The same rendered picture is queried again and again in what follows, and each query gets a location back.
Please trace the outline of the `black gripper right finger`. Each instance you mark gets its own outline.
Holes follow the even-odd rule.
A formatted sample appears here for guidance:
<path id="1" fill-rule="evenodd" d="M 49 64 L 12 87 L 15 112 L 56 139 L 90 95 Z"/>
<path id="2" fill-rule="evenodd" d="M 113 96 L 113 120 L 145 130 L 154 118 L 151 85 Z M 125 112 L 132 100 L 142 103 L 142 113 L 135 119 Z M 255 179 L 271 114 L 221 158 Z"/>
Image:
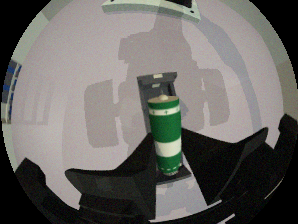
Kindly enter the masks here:
<path id="1" fill-rule="evenodd" d="M 231 144 L 182 128 L 182 153 L 208 206 L 221 200 L 220 194 L 233 179 L 241 161 L 266 140 L 267 133 L 269 128 L 265 127 Z"/>

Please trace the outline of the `green and white striped battery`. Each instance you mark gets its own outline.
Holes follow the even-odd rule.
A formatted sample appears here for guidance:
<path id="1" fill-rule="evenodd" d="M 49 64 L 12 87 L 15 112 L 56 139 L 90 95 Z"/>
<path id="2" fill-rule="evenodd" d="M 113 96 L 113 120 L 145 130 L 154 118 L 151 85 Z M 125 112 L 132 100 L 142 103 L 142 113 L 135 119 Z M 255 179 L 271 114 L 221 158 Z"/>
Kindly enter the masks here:
<path id="1" fill-rule="evenodd" d="M 180 97 L 161 95 L 148 100 L 150 128 L 156 143 L 157 169 L 176 172 L 181 164 Z"/>

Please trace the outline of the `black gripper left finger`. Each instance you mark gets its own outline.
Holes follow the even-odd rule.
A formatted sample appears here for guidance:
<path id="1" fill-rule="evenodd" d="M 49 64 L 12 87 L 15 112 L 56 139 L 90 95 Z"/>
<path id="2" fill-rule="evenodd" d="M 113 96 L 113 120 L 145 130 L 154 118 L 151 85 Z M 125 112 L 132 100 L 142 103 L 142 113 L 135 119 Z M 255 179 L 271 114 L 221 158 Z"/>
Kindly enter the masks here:
<path id="1" fill-rule="evenodd" d="M 71 168 L 65 177 L 80 193 L 134 200 L 148 220 L 156 220 L 156 157 L 156 143 L 149 132 L 120 167 L 112 171 Z"/>

